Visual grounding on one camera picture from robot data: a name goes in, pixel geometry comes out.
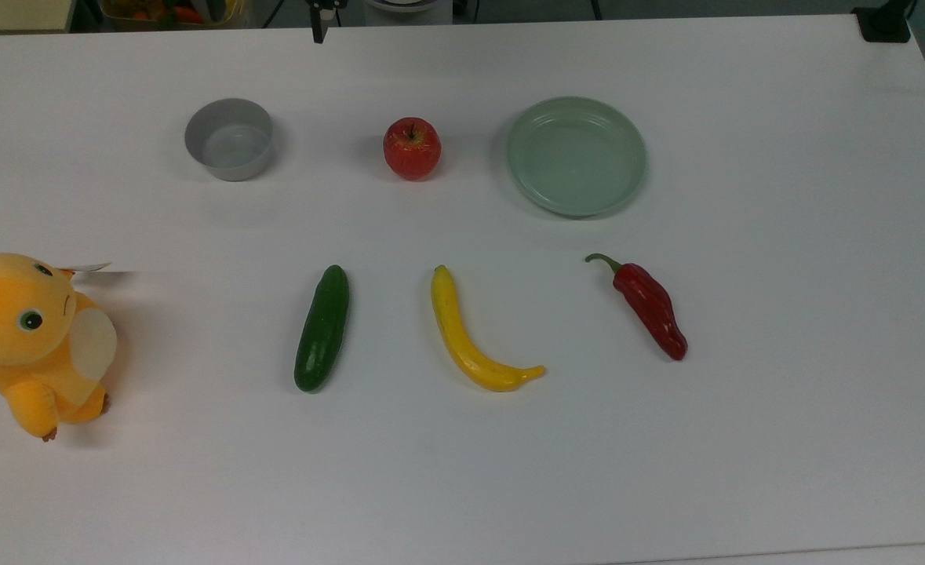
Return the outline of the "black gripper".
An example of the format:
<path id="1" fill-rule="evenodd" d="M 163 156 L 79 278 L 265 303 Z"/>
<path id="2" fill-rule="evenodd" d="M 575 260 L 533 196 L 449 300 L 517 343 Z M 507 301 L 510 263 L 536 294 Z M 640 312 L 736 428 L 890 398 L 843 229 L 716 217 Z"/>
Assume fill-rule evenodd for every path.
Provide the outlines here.
<path id="1" fill-rule="evenodd" d="M 337 11 L 347 7 L 344 0 L 316 0 L 308 1 L 312 9 L 312 37 L 315 44 L 323 44 L 327 32 L 327 11 Z"/>

